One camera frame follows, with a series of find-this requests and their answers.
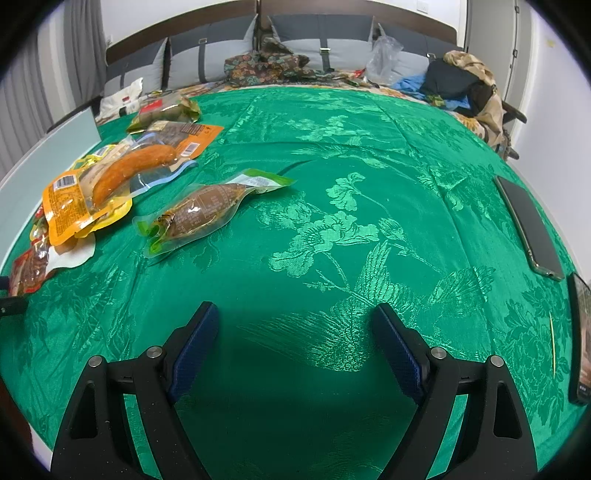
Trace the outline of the brown snack green-edged pouch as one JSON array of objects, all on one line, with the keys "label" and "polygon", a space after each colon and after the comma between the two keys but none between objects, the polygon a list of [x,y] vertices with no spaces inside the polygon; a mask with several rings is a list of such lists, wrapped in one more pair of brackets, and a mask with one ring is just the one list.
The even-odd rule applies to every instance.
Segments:
[{"label": "brown snack green-edged pouch", "polygon": [[214,184],[191,184],[171,204],[133,219],[137,233],[146,240],[143,255],[160,258],[204,239],[231,222],[249,196],[293,184],[294,179],[259,169],[245,169]]}]

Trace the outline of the dark snack orange-edged pouch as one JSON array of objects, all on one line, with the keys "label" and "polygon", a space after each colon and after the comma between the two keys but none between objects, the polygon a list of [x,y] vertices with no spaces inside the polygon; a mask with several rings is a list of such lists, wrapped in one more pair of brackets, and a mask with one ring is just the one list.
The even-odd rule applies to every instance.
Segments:
[{"label": "dark snack orange-edged pouch", "polygon": [[140,146],[168,145],[174,148],[177,158],[194,160],[222,130],[215,125],[158,120],[150,124],[137,143]]}]

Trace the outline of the red snack packet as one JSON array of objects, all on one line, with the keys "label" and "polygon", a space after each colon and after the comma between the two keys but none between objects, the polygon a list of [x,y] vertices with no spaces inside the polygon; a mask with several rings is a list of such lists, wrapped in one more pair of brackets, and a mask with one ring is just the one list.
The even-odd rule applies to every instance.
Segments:
[{"label": "red snack packet", "polygon": [[9,294],[25,296],[40,289],[45,281],[49,261],[48,235],[38,232],[31,240],[31,246],[12,264],[9,277]]}]

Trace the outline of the black smartphone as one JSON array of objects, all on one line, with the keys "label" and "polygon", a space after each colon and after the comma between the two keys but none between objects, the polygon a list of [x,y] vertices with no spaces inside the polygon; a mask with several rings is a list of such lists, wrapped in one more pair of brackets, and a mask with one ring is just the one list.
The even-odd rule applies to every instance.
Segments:
[{"label": "black smartphone", "polygon": [[554,243],[531,195],[520,185],[497,176],[494,180],[522,241],[530,268],[555,281],[564,272]]}]

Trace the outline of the orange sausage clear pack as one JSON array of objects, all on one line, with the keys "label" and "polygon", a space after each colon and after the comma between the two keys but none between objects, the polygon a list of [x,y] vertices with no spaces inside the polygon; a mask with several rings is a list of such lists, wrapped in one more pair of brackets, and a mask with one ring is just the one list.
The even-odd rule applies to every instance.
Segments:
[{"label": "orange sausage clear pack", "polygon": [[123,150],[113,153],[105,159],[105,166],[99,167],[92,190],[96,209],[114,197],[133,198],[156,185],[168,183],[197,162],[197,159],[177,158],[171,146],[140,146],[137,139],[125,138]]}]

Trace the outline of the white storage box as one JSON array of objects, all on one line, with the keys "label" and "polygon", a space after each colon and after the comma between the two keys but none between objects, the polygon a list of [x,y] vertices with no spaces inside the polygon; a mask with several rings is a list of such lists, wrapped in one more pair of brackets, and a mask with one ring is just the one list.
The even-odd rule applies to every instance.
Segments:
[{"label": "white storage box", "polygon": [[94,115],[87,108],[43,137],[1,180],[2,264],[39,207],[44,188],[100,142]]}]

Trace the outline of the white paper bag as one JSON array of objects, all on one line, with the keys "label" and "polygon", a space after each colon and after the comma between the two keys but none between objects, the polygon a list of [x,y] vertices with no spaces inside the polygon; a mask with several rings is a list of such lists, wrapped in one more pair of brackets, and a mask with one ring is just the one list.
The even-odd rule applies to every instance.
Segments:
[{"label": "white paper bag", "polygon": [[139,100],[142,96],[143,78],[139,77],[129,86],[103,97],[99,103],[99,112],[95,117],[97,123],[105,123],[109,120],[137,112]]}]

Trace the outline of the pile of clothes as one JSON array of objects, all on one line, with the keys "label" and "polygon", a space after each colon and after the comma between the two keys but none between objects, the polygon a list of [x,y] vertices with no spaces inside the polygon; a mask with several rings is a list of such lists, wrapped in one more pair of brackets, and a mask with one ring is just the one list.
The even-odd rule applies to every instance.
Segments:
[{"label": "pile of clothes", "polygon": [[432,58],[423,73],[393,85],[408,97],[445,110],[489,145],[503,160],[517,160],[507,125],[527,117],[501,98],[493,72],[476,56],[452,50]]}]

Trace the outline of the grey pillow far left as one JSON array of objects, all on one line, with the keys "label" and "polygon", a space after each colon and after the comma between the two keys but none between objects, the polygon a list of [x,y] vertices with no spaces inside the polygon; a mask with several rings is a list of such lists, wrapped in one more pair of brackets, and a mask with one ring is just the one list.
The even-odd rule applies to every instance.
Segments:
[{"label": "grey pillow far left", "polygon": [[107,66],[103,96],[108,97],[142,80],[142,93],[160,90],[167,39],[154,42]]}]

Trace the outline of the grey pillow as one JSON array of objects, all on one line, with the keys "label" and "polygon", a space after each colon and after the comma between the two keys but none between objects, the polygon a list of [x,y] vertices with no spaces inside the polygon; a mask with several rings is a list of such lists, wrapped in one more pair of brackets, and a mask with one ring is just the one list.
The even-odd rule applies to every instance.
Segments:
[{"label": "grey pillow", "polygon": [[103,96],[108,97],[142,80],[142,93],[160,90],[167,39],[154,42],[107,66]]},{"label": "grey pillow", "polygon": [[365,15],[273,15],[273,36],[315,70],[363,70],[373,51],[374,18]]},{"label": "grey pillow", "polygon": [[225,79],[225,60],[253,50],[256,21],[256,14],[240,16],[171,36],[169,89]]},{"label": "grey pillow", "polygon": [[394,25],[379,25],[380,33],[396,39],[403,45],[392,67],[392,83],[417,75],[424,75],[429,64],[452,50],[462,50],[462,47],[431,37],[404,27]]}]

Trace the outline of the grey curtain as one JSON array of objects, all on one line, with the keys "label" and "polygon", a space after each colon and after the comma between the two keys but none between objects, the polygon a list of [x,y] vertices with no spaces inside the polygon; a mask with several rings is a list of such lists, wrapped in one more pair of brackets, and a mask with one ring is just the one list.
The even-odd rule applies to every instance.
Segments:
[{"label": "grey curtain", "polygon": [[99,1],[62,1],[1,73],[1,175],[64,117],[102,95],[106,40]]}]

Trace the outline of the grey pillow far right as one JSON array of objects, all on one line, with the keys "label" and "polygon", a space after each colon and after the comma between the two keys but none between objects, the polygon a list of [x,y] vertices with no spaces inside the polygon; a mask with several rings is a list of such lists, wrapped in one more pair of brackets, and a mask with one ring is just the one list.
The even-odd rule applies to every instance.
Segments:
[{"label": "grey pillow far right", "polygon": [[462,50],[462,47],[431,37],[404,27],[394,25],[379,25],[380,33],[396,39],[403,45],[392,67],[392,83],[417,75],[424,75],[429,64],[452,50]]}]

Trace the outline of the grey pillow centre left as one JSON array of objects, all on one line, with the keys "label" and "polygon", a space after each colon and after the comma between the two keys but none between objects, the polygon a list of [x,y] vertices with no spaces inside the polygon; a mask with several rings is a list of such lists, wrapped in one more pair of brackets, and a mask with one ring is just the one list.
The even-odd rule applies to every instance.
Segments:
[{"label": "grey pillow centre left", "polygon": [[256,14],[240,16],[171,36],[169,89],[225,79],[225,60],[253,50],[256,21]]}]

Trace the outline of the floral patterned cloth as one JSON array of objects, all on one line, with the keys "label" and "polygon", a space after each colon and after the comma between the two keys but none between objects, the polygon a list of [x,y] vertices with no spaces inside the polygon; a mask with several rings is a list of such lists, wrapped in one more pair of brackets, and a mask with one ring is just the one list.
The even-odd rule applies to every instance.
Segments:
[{"label": "floral patterned cloth", "polygon": [[266,37],[259,50],[236,55],[224,61],[228,83],[235,87],[252,87],[332,80],[332,72],[311,68],[310,58],[294,53],[274,38]]}]

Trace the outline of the grey pillow centre right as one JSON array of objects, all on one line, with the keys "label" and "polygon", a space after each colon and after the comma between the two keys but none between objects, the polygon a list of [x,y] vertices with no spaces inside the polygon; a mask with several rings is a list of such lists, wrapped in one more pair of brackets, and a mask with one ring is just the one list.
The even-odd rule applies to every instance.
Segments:
[{"label": "grey pillow centre right", "polygon": [[363,70],[373,51],[374,18],[365,15],[273,15],[273,36],[315,70]]}]

